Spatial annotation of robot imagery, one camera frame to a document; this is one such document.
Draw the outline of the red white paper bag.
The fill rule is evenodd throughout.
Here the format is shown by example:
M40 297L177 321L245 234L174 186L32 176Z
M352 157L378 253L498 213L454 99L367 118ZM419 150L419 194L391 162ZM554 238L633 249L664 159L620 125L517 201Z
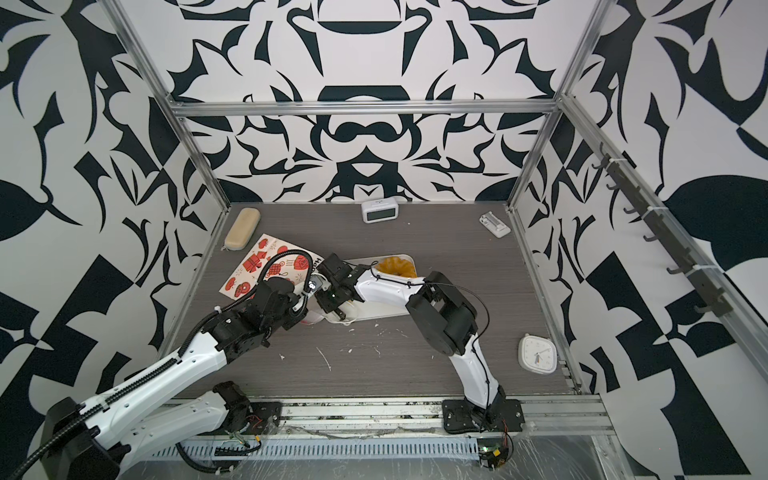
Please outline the red white paper bag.
M257 284L262 272L265 273L265 280L272 277L289 280L294 285L295 292L299 293L310 271L307 258L301 255L287 255L266 268L266 264L272 257L294 249L298 249L298 246L277 237L262 234L227 277L219 293L230 300L239 299Z

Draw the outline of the fake ring bread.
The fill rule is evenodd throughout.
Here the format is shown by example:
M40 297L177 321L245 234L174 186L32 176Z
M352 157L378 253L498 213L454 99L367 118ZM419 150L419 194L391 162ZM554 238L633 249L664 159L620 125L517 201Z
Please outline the fake ring bread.
M403 278L417 278L415 265L412 260L401 256L389 256L380 260L375 268L383 273Z

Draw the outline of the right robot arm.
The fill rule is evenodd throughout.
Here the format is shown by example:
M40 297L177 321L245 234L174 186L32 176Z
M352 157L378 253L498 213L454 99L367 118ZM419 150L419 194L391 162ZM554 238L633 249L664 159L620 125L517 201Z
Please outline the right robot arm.
M327 314L344 319L349 301L374 302L407 310L426 342L446 356L463 388L463 398L441 403L443 429L452 435L523 430L521 403L509 398L493 376L480 338L487 329L477 325L477 310L457 286L438 271L407 278L380 271L374 265L351 264L331 255L313 269L309 285Z

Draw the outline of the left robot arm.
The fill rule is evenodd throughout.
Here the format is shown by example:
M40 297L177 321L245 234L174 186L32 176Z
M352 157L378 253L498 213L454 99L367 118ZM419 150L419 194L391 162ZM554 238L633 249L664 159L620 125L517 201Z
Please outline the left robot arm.
M11 478L23 478L39 463L50 479L116 479L144 457L199 433L239 431L250 402L232 382L170 410L160 408L243 354L268 346L275 330L289 329L306 316L315 260L305 250L287 249L264 268L285 257L298 257L306 266L301 284L261 274L248 292L208 314L176 350L133 378L81 403L66 398L55 404L46 415L40 446Z

